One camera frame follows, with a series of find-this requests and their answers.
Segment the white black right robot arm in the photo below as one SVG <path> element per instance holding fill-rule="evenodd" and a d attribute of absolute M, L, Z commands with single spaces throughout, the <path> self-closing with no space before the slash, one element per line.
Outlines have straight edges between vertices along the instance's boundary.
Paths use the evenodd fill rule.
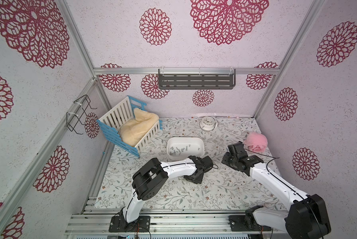
<path fill-rule="evenodd" d="M 258 205 L 246 210 L 243 216 L 230 216 L 232 231 L 263 231 L 270 228 L 285 232 L 292 239 L 322 239 L 331 233 L 324 199 L 299 190 L 271 171 L 260 157 L 249 156 L 241 141 L 228 146 L 222 163 L 261 183 L 286 208 L 276 211 Z"/>

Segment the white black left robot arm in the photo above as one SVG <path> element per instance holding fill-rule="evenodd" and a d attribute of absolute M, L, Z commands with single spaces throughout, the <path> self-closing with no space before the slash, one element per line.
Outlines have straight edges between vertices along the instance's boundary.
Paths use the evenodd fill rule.
<path fill-rule="evenodd" d="M 169 179 L 183 177 L 194 184 L 201 184 L 205 173 L 213 169 L 214 163 L 208 156 L 189 156 L 175 162 L 161 162 L 152 158 L 132 177 L 132 193 L 120 213 L 126 224 L 138 220 L 145 201 L 153 198 Z"/>

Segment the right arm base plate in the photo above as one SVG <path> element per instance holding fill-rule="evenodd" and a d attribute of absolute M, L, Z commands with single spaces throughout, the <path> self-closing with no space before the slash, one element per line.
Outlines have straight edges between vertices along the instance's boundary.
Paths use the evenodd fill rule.
<path fill-rule="evenodd" d="M 244 215 L 229 216 L 228 219 L 229 219 L 231 230 L 233 232 L 270 231 L 272 228 L 258 225 L 253 217 L 253 212 L 261 208 L 263 208 L 263 206 L 258 205 L 247 209 Z"/>

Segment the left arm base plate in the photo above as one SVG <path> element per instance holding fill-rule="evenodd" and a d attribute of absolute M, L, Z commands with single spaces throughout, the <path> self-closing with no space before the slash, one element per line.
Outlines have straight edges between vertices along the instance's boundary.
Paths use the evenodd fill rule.
<path fill-rule="evenodd" d="M 123 215 L 115 215 L 111 218 L 108 231 L 110 233 L 148 232 L 150 224 L 150 216 L 140 216 L 136 221 L 127 223 Z"/>

